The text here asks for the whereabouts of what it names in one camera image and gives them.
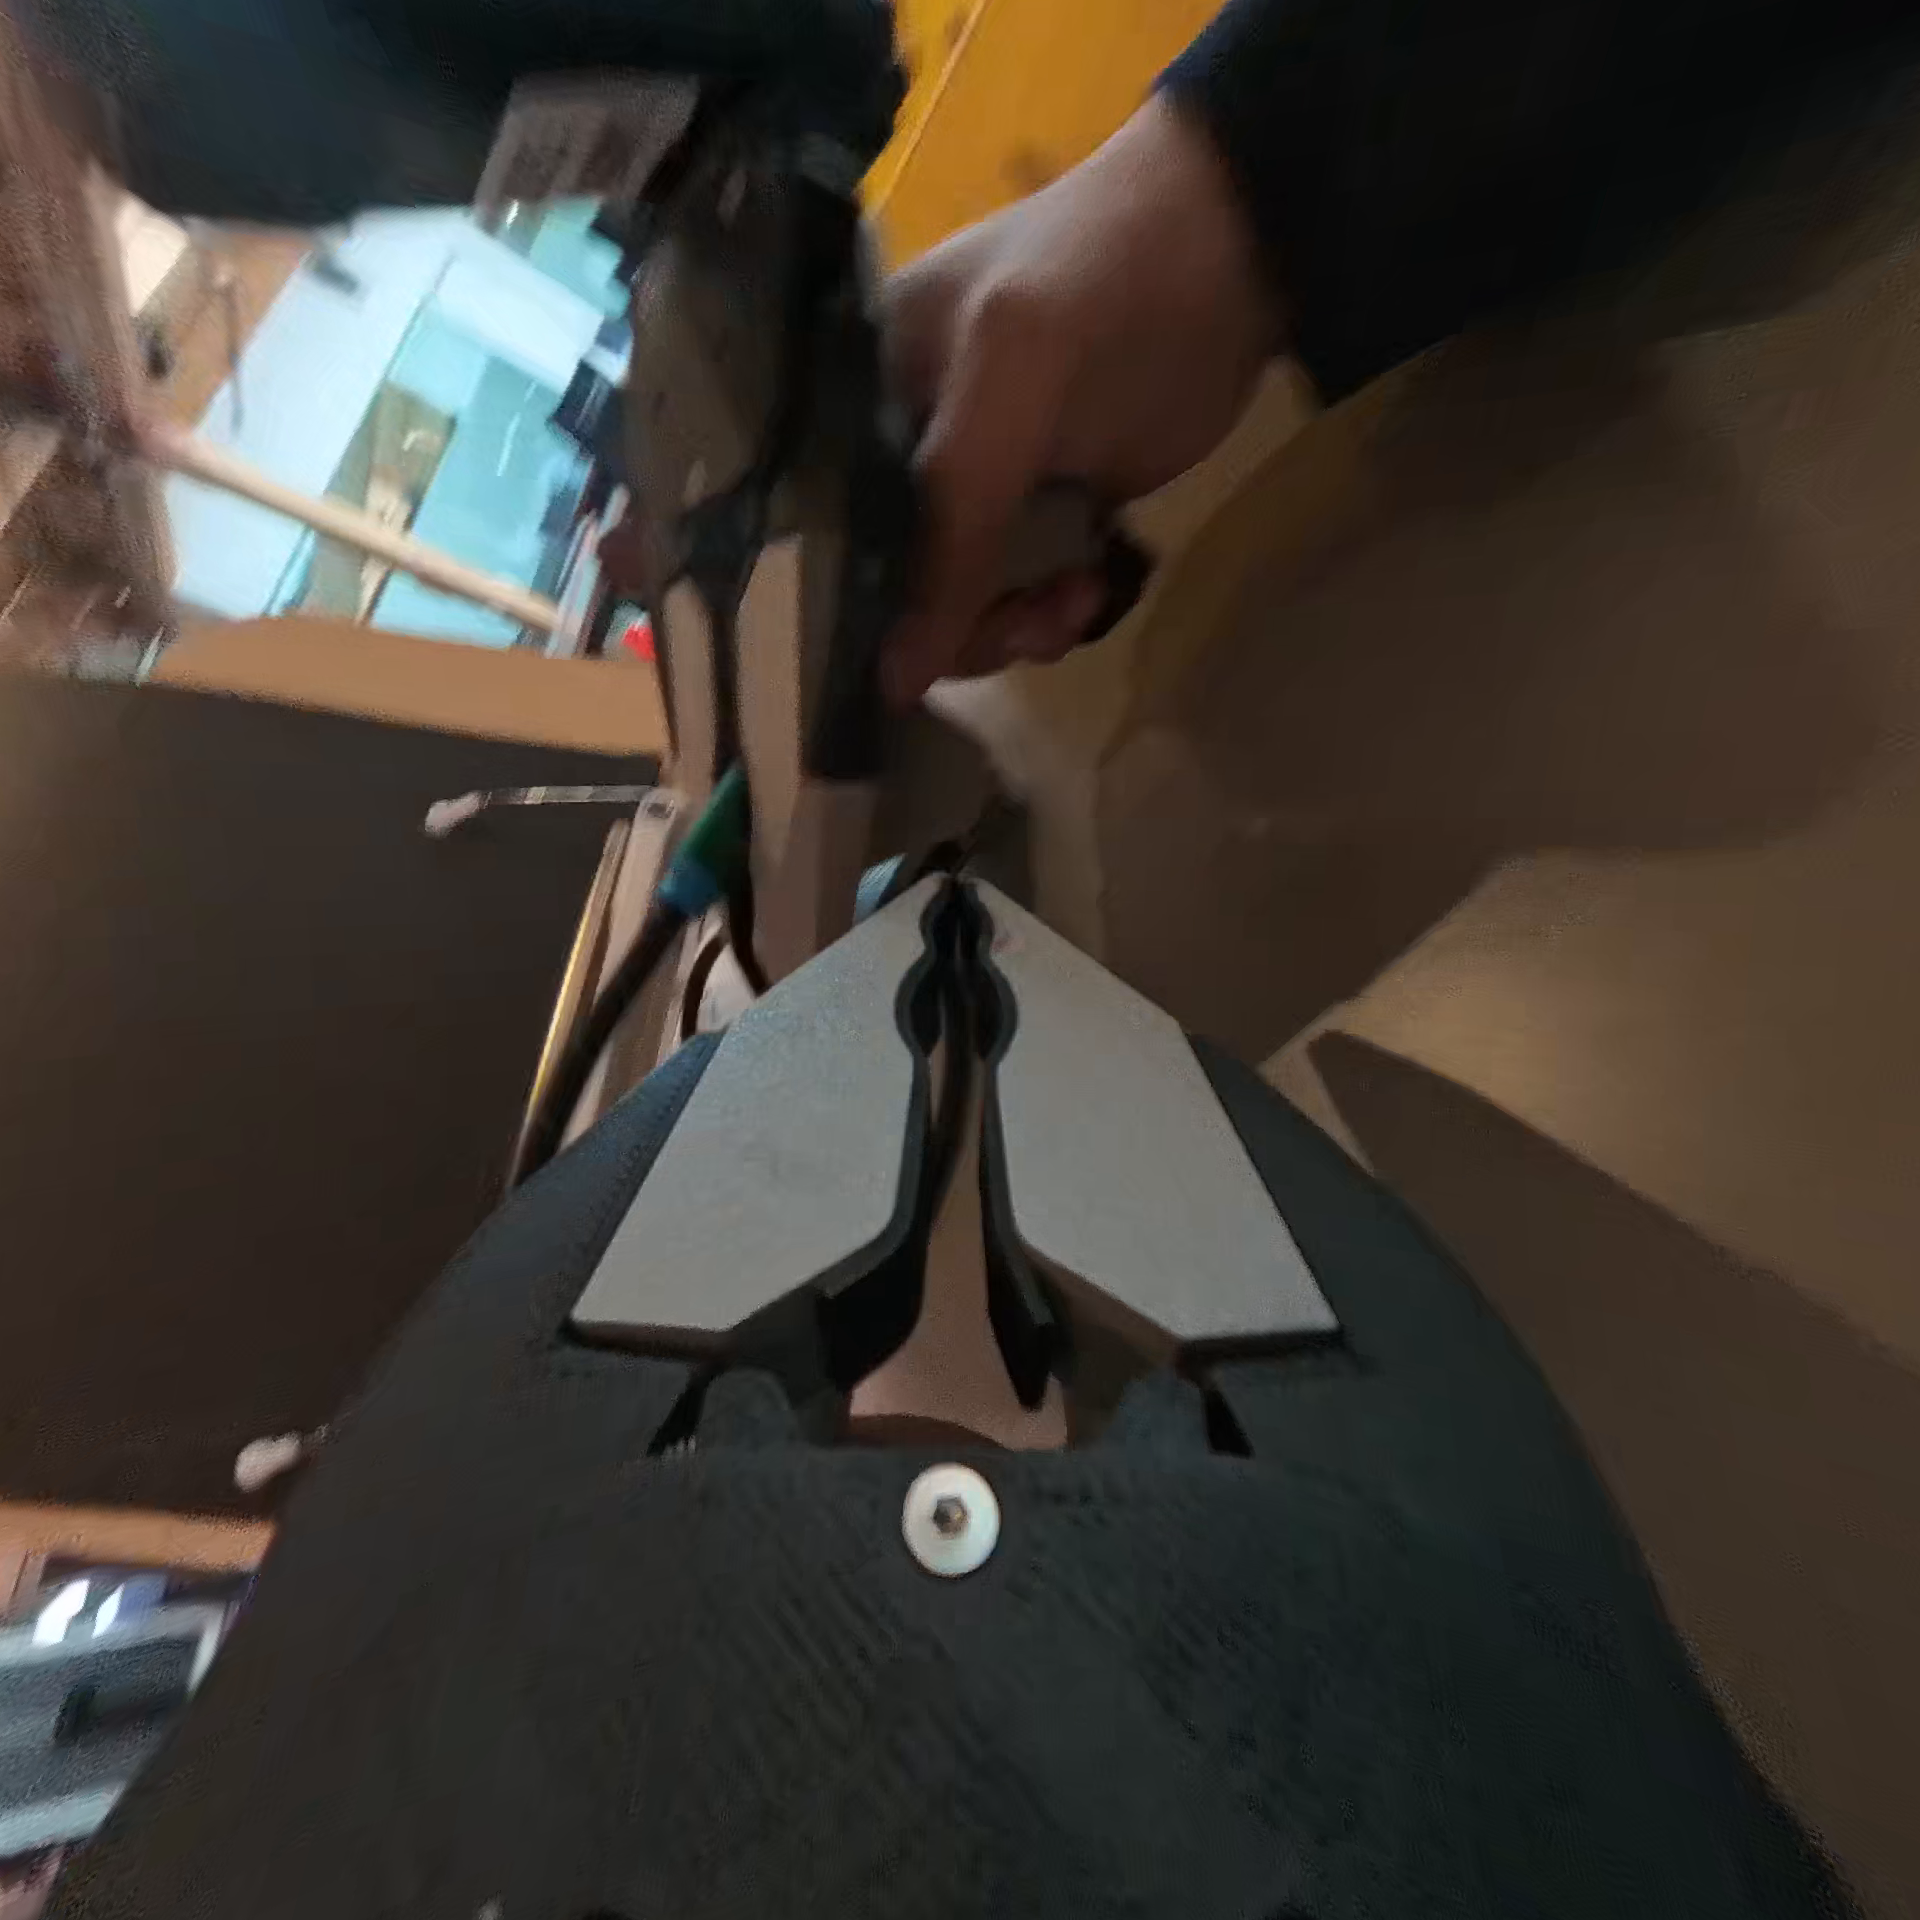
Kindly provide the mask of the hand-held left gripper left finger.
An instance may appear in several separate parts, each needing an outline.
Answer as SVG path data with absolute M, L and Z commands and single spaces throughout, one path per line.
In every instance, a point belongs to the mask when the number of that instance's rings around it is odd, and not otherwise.
M 928 874 L 720 1031 L 568 1330 L 852 1389 L 919 1320 L 946 1175 L 949 874 Z

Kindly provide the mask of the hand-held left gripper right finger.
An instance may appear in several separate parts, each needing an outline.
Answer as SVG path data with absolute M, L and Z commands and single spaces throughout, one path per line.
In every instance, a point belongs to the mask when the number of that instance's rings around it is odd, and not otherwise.
M 1280 1202 L 1171 1015 L 965 882 L 987 1320 L 1018 1403 L 1074 1332 L 1162 1368 L 1338 1339 Z

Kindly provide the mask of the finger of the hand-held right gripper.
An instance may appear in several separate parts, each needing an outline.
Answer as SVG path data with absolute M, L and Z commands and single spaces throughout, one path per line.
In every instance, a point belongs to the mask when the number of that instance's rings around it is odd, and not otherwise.
M 720 631 L 694 578 L 660 589 L 651 613 L 660 698 L 667 718 L 667 781 L 706 810 L 728 773 Z
M 763 547 L 738 594 L 738 760 L 754 805 L 754 947 L 769 983 L 852 925 L 880 776 L 808 764 L 826 697 L 846 534 Z

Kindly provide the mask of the person's right forearm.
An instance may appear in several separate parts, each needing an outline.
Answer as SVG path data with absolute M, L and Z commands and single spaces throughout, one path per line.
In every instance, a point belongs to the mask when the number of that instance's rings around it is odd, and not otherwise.
M 1285 353 L 1342 404 L 1876 139 L 1914 25 L 1897 0 L 1239 0 L 1156 97 L 1229 171 Z

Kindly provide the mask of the person's right hand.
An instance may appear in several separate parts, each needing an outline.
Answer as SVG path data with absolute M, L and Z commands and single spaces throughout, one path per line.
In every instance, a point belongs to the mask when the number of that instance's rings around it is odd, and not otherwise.
M 902 710 L 1087 637 L 1101 565 L 1007 589 L 1027 499 L 1065 481 L 1116 517 L 1158 494 L 1285 344 L 1239 185 L 1162 91 L 1087 163 L 898 269 L 885 327 L 924 499 L 913 600 L 885 651 Z

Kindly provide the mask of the white monitor stand base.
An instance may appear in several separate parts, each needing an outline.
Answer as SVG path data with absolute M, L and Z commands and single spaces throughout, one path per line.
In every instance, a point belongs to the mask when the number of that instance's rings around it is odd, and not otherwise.
M 640 933 L 623 957 L 629 1006 L 667 983 L 665 1039 L 720 1031 L 765 986 L 756 955 L 754 792 L 738 764 L 660 844 Z

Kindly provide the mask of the yellow plastic bin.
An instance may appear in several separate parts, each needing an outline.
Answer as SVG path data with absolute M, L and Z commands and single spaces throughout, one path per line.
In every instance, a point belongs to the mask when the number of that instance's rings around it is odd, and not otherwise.
M 909 72 L 862 205 L 886 269 L 1086 163 L 1215 0 L 902 0 Z

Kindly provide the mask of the black monitor with tan frame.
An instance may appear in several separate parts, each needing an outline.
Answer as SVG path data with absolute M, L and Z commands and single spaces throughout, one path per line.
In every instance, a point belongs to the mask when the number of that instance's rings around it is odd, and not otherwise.
M 237 1513 L 495 1210 L 612 826 L 556 747 L 5 669 L 0 1486 Z

